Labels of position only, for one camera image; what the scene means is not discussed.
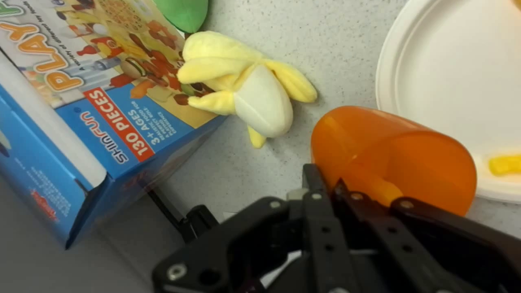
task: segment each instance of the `yellow food piece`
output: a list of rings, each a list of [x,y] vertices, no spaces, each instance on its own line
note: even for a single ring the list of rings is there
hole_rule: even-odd
[[[495,175],[521,173],[521,154],[495,156],[488,160],[488,169]]]

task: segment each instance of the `white paper plate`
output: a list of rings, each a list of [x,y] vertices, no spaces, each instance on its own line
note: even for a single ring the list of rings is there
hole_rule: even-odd
[[[511,0],[410,0],[383,46],[376,97],[464,142],[480,196],[521,201],[521,175],[487,167],[493,154],[521,152],[521,11]]]

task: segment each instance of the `orange cup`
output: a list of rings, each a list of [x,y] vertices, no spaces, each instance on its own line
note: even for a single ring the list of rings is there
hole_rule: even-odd
[[[392,113],[334,108],[314,126],[311,147],[329,188],[344,178],[386,206],[407,195],[466,214],[475,195],[475,165],[457,139]]]

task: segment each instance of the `yellow banana toy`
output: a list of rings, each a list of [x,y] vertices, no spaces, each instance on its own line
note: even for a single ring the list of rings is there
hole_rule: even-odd
[[[218,32],[192,33],[182,48],[181,82],[203,82],[215,92],[190,95],[187,103],[220,115],[234,113],[247,123],[251,142],[287,133],[293,121],[290,97],[313,102],[317,92],[309,79],[288,63]]]

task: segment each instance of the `blue box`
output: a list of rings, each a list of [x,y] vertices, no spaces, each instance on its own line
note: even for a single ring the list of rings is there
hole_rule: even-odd
[[[177,102],[182,40],[150,0],[0,0],[0,170],[65,247],[221,121]]]

